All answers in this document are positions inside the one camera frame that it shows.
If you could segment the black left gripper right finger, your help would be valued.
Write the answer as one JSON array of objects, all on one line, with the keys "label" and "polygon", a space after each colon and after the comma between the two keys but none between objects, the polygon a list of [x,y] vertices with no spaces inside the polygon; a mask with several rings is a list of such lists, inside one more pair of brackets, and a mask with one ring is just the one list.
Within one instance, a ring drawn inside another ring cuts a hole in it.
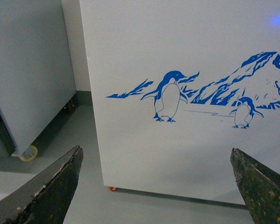
[{"label": "black left gripper right finger", "polygon": [[238,148],[231,164],[239,192],[256,224],[280,224],[280,175]]}]

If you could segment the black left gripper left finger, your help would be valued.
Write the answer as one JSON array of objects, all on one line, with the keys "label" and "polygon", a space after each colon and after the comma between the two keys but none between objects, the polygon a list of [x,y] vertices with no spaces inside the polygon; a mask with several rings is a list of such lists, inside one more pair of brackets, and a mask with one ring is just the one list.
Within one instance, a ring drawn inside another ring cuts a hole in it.
[{"label": "black left gripper left finger", "polygon": [[84,155],[75,146],[0,200],[0,224],[61,224],[76,192]]}]

